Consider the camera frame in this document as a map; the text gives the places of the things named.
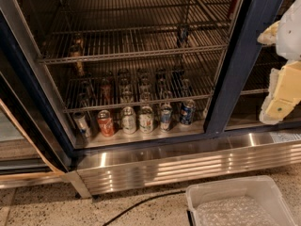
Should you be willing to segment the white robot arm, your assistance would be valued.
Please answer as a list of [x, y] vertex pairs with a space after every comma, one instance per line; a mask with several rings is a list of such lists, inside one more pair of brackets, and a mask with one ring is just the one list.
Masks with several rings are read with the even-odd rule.
[[287, 60], [280, 70], [270, 72], [268, 95], [261, 106], [260, 122], [277, 124], [301, 102], [301, 0], [295, 0], [281, 19], [257, 38], [264, 45], [274, 44]]

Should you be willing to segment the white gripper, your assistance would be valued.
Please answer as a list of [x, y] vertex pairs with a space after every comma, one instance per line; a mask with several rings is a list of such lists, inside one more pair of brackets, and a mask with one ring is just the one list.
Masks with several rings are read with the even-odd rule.
[[[257, 38], [263, 45], [277, 42], [279, 21], [267, 27]], [[301, 62], [288, 61], [280, 70], [270, 73], [271, 96], [267, 96], [261, 106], [260, 122], [275, 125], [287, 117], [301, 101]]]

